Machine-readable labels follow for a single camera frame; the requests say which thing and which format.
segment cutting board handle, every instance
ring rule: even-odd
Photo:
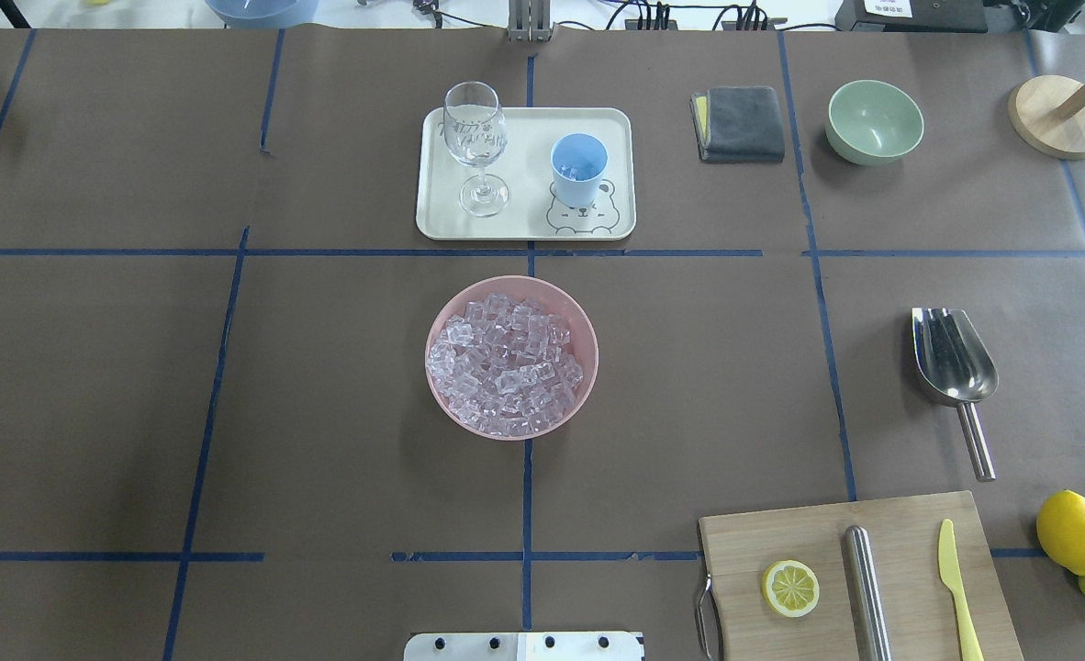
[[[701,650],[706,653],[706,661],[714,661],[713,653],[710,652],[710,640],[706,639],[706,613],[702,610],[706,601],[706,594],[710,594],[711,606],[714,607],[715,618],[718,615],[718,602],[714,601],[714,577],[706,572],[706,582],[702,583],[701,593],[698,593],[698,608],[694,610],[694,620],[698,621],[698,643]],[[723,631],[723,623],[718,620],[718,632]],[[722,652],[722,633],[718,635],[718,652]]]

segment metal scoop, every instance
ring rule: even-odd
[[[995,392],[999,377],[971,319],[961,309],[912,309],[914,355],[929,393],[943,406],[958,410],[967,449],[980,482],[995,480],[991,453],[974,403]]]

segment wooden base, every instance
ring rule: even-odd
[[[1012,89],[1008,117],[1030,145],[1058,158],[1085,158],[1085,107],[1060,117],[1058,107],[1082,84],[1062,75],[1039,75]]]

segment lemon slice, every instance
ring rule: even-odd
[[[780,615],[802,618],[819,602],[819,581],[807,564],[780,560],[764,573],[764,598]]]

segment wine glass base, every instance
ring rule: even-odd
[[[481,176],[471,176],[462,183],[460,204],[471,215],[490,217],[510,202],[510,186],[500,176],[487,175],[484,182]]]

